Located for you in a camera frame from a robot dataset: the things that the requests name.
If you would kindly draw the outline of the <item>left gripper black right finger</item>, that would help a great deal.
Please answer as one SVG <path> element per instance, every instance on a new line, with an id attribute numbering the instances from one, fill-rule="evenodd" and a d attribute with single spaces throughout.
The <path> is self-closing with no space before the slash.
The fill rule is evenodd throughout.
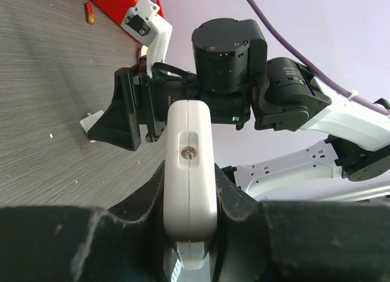
<path id="1" fill-rule="evenodd" d="M 212 281 L 388 281 L 389 205 L 257 202 L 216 168 Z"/>

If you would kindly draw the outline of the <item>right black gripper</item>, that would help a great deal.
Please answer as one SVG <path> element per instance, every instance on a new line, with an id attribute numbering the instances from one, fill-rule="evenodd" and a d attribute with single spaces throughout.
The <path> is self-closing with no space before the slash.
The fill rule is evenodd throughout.
<path id="1" fill-rule="evenodd" d="M 158 85 L 167 78 L 168 74 L 159 70 L 150 78 L 145 64 L 115 71 L 111 104 L 88 129 L 89 139 L 136 151 L 142 142 L 140 126 L 145 125 L 147 141 L 158 141 L 166 121 L 158 117 L 155 96 Z"/>

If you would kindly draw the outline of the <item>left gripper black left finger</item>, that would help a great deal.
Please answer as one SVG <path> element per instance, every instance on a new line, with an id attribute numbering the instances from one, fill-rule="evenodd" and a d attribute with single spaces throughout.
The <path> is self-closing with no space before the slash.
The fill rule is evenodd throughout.
<path id="1" fill-rule="evenodd" d="M 109 209 L 3 206 L 2 281 L 165 281 L 164 168 Z"/>

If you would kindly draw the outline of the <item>white battery cover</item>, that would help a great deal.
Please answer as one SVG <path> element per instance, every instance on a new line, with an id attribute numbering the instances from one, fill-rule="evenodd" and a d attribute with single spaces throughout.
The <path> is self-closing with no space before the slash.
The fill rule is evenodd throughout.
<path id="1" fill-rule="evenodd" d="M 95 123 L 97 123 L 97 121 L 103 114 L 104 112 L 102 110 L 99 110 L 95 113 L 87 113 L 87 117 L 79 121 L 79 124 L 83 129 L 84 133 L 86 134 L 87 138 L 89 139 L 90 143 L 95 143 L 96 141 L 89 138 L 88 131 L 92 128 L 92 126 L 95 125 Z"/>

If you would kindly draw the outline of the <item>white remote control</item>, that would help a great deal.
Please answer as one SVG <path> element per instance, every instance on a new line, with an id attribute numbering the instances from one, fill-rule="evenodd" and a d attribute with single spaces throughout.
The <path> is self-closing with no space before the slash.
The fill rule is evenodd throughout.
<path id="1" fill-rule="evenodd" d="M 199 100 L 174 102 L 166 131 L 164 229 L 183 267 L 198 270 L 218 221 L 209 107 Z"/>

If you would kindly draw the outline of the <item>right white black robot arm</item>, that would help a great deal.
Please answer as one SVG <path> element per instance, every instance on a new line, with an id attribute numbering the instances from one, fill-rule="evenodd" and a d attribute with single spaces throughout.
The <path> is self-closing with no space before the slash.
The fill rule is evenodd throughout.
<path id="1" fill-rule="evenodd" d="M 312 68 L 289 58 L 267 59 L 258 24 L 217 18 L 192 37 L 196 72 L 145 58 L 115 72 L 113 99 L 105 111 L 81 121 L 89 139 L 134 151 L 157 141 L 170 106 L 188 100 L 205 106 L 201 121 L 257 130 L 317 130 L 327 138 L 264 163 L 226 167 L 228 178 L 252 197 L 321 178 L 363 182 L 389 171 L 389 120 L 330 88 Z"/>

